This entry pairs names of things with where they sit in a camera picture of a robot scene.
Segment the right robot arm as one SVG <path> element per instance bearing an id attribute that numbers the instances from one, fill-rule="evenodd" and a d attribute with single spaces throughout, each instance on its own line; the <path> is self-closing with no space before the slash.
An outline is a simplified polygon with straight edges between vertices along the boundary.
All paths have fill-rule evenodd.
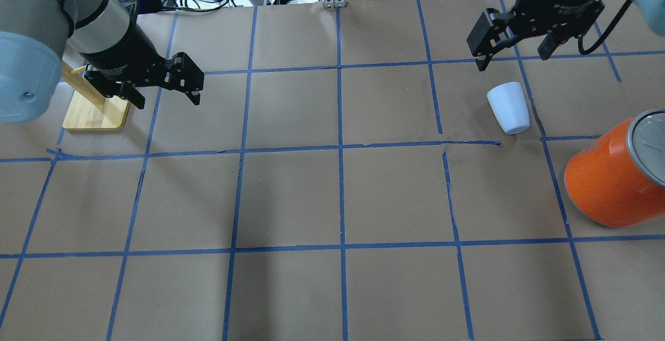
<path id="1" fill-rule="evenodd" d="M 664 0 L 626 0 L 588 49 L 583 45 L 583 38 L 605 9 L 602 0 L 515 0 L 506 12 L 485 9 L 470 31 L 467 45 L 479 71 L 485 71 L 501 50 L 532 37 L 542 37 L 538 54 L 544 61 L 571 38 L 577 40 L 579 53 L 588 55 L 605 42 L 632 4 L 641 10 L 649 28 L 663 36 Z"/>

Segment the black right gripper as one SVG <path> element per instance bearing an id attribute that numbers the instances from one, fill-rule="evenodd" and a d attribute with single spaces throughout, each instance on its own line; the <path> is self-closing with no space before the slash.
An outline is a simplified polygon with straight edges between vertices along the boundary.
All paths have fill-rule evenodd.
<path id="1" fill-rule="evenodd" d="M 516 0 L 510 12 L 485 9 L 470 31 L 467 45 L 478 71 L 484 72 L 498 52 L 517 43 L 518 34 L 525 37 L 547 34 L 538 46 L 540 59 L 546 61 L 567 43 L 567 38 L 587 34 L 604 9 L 602 0 L 581 5 L 555 0 Z"/>

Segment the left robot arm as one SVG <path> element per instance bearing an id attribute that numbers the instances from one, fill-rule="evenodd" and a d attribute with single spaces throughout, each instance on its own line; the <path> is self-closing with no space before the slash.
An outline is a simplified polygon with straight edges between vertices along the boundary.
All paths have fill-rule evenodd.
<path id="1" fill-rule="evenodd" d="M 145 106 L 140 87 L 176 90 L 198 105 L 204 73 L 184 52 L 162 57 L 136 19 L 160 0 L 2 0 L 2 121 L 43 115 L 62 80 L 71 46 L 88 62 L 93 100 Z"/>

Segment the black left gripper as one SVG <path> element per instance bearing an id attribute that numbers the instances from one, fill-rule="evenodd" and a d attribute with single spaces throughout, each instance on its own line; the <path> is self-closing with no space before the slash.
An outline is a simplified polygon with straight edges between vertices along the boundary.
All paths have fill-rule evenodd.
<path id="1" fill-rule="evenodd" d="M 205 75 L 185 52 L 165 58 L 154 51 L 102 51 L 84 54 L 84 59 L 84 78 L 107 98 L 117 96 L 143 110 L 145 97 L 138 88 L 159 87 L 200 105 Z"/>

